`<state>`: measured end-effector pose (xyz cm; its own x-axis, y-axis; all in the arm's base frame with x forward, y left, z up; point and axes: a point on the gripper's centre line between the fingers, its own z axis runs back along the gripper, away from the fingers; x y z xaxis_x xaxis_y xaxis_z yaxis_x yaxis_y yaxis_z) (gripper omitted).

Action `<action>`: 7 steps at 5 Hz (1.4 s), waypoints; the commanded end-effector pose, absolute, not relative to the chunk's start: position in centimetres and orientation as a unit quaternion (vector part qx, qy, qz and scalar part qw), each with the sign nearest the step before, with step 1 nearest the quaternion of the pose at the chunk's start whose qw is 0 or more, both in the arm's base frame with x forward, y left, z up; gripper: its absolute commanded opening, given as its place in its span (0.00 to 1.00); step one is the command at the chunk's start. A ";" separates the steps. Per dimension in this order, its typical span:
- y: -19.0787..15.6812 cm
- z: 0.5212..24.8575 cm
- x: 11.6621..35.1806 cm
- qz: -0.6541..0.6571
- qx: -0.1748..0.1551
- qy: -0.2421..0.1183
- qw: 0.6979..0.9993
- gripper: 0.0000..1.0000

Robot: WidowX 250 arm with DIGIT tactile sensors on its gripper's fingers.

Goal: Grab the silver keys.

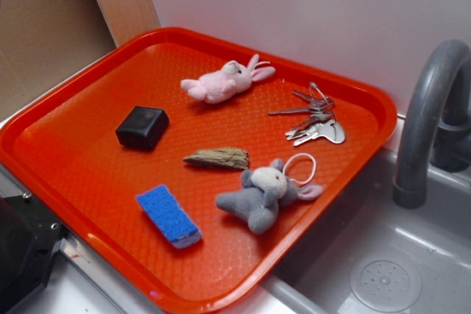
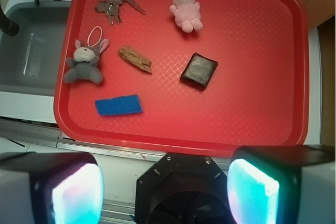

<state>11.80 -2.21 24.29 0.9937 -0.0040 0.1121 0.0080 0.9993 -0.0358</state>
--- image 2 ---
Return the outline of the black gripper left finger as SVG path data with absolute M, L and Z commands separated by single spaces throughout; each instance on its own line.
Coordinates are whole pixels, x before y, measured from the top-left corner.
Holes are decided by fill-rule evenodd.
M 1 223 L 99 223 L 103 196 L 90 153 L 1 154 Z

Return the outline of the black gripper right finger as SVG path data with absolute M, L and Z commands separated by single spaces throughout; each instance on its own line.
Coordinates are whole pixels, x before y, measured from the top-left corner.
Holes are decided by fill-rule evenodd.
M 227 194 L 236 223 L 335 223 L 335 148 L 240 147 Z

